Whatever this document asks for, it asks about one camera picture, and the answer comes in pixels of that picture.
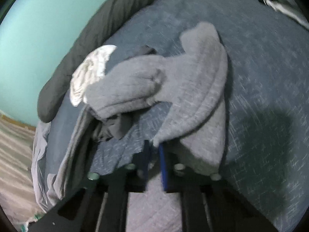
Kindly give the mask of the grey quilted sweatshirt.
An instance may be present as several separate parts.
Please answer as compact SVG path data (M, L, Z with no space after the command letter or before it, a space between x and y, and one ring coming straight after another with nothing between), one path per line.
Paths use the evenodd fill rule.
M151 139L178 139L175 152L203 175L216 173L225 146L224 87L228 61L213 24L200 22L180 36L183 54L141 55L125 60L86 89L68 148L57 174L48 176L47 199L57 204L84 176L90 126L118 114L168 102L171 107Z

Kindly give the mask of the light grey blanket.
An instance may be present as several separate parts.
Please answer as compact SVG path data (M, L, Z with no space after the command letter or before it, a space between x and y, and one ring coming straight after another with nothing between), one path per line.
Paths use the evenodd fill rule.
M51 123L38 122L32 145L31 176L38 206L44 213L48 211L48 200L45 190L46 150Z

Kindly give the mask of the blue patterned bed sheet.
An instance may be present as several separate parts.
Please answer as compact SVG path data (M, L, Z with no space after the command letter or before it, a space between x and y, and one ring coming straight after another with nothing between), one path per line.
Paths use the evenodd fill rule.
M308 31L258 0L155 0L103 44L119 57L142 45L169 57L200 21L216 27L229 58L224 177L279 231L308 208ZM45 173L57 173L81 107L66 92L47 140Z

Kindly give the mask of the dark grey thin garment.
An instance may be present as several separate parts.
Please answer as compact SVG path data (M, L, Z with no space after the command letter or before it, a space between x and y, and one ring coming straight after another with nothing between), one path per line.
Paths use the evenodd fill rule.
M147 45L144 45L137 49L132 55L124 57L121 59L119 57L119 50L116 50L107 62L107 71L109 72L115 65L119 62L128 60L141 55L153 55L157 51ZM96 142L108 141L112 138L120 140L132 127L132 117L131 114L118 114L110 118L106 118L100 121L95 121L96 127L93 130L92 139Z

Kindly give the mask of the beige striped curtain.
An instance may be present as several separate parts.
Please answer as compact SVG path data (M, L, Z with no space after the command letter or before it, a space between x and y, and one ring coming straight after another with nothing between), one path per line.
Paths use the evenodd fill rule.
M15 226L42 214L31 177L34 135L34 130L1 118L1 206Z

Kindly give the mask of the white t-shirt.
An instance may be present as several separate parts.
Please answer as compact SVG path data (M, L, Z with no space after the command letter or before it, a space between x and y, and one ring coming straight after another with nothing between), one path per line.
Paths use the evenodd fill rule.
M106 64L117 49L113 44L100 46L89 53L72 74L70 81L70 102L77 107L81 102L87 103L87 87L105 76Z

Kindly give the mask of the long dark grey pillow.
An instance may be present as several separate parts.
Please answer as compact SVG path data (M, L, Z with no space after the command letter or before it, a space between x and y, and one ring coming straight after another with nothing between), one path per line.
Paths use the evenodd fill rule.
M55 118L70 87L72 74L86 56L117 32L135 13L154 1L107 0L100 6L41 89L37 113L42 122L48 123Z

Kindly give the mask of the wooden window frame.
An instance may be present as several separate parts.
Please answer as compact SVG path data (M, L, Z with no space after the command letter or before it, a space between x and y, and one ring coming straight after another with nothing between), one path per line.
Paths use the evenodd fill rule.
M15 126L18 126L18 127L21 127L21 128L26 128L26 129L29 129L31 131L35 131L36 128L32 125L28 125L28 124L25 124L25 123L22 123L22 122L19 122L9 116L7 116L4 112L1 111L0 113L0 116L1 116L1 119L3 119L4 121L7 121L8 123L11 123Z

